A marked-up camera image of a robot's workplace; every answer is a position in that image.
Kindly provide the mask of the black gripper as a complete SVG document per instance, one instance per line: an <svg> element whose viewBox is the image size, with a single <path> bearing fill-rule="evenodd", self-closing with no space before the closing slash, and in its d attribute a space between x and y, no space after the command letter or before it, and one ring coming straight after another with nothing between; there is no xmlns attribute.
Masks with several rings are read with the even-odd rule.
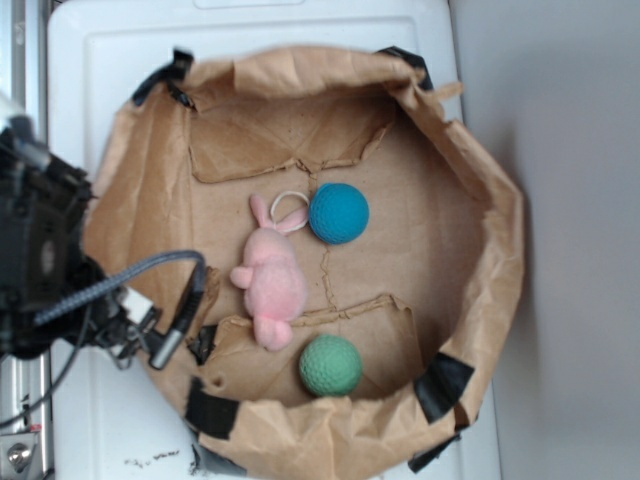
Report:
<svg viewBox="0 0 640 480"><path fill-rule="evenodd" d="M58 339L115 348L124 359L157 349L160 309L125 286L40 325L39 313L106 277L81 247L93 199L86 172L35 139L31 120L1 126L1 353L33 360Z"/></svg>

